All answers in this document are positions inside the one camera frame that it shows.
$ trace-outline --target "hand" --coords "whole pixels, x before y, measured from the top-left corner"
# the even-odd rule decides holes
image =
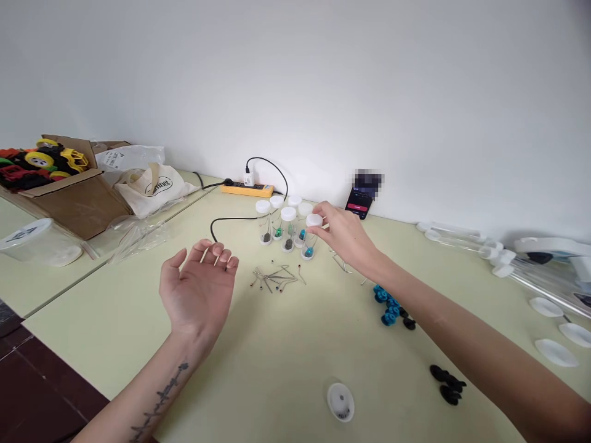
[[[328,201],[318,203],[312,212],[320,214],[329,226],[326,229],[311,226],[306,230],[328,243],[348,265],[367,276],[381,253],[361,226],[359,216],[335,208]]]
[[[182,270],[186,249],[166,260],[160,272],[160,297],[173,333],[203,339],[207,352],[213,348],[230,310],[238,269],[238,257],[231,255],[222,243],[212,245],[202,239],[191,249]]]

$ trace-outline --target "forearm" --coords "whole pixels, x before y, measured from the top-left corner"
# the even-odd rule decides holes
[[[147,441],[208,352],[198,339],[170,334],[131,383],[78,434],[75,443]]]
[[[525,438],[589,438],[591,405],[508,338],[377,252],[367,276],[391,293],[427,335]]]

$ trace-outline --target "plastic bag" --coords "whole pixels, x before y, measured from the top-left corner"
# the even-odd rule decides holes
[[[163,146],[122,146],[96,154],[98,168],[105,171],[103,178],[113,186],[121,174],[129,169],[148,169],[148,163],[164,164]]]
[[[124,233],[119,246],[109,259],[109,264],[127,260],[171,239],[166,222],[152,224],[137,217],[119,217],[107,228],[112,233]]]

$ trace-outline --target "white wall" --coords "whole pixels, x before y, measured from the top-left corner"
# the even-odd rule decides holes
[[[376,215],[591,241],[584,0],[19,0],[0,6],[0,131],[167,146]],[[262,182],[283,189],[258,162]]]

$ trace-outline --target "left hand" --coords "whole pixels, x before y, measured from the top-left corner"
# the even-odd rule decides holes
[[[160,297],[172,323],[173,333],[204,340],[213,348],[228,317],[238,257],[210,240],[197,242],[187,257],[180,250],[166,260],[160,273]]]

